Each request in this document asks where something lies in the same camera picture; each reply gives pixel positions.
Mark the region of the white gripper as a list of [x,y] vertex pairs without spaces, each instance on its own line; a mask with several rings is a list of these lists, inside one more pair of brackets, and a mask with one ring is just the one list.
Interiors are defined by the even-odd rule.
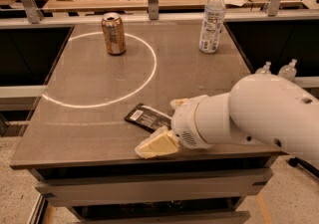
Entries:
[[169,105],[174,109],[174,113],[170,127],[175,134],[166,126],[158,128],[135,148],[136,154],[145,159],[173,154],[178,152],[179,142],[189,149],[210,148],[200,136],[195,121],[196,109],[206,98],[207,95],[201,95],[172,100]]

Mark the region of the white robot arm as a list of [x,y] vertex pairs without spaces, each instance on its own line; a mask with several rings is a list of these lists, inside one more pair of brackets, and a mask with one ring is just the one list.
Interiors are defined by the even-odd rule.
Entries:
[[205,149],[217,144],[262,142],[319,163],[319,101],[295,83],[253,74],[230,92],[174,100],[170,126],[158,128],[136,148],[141,158]]

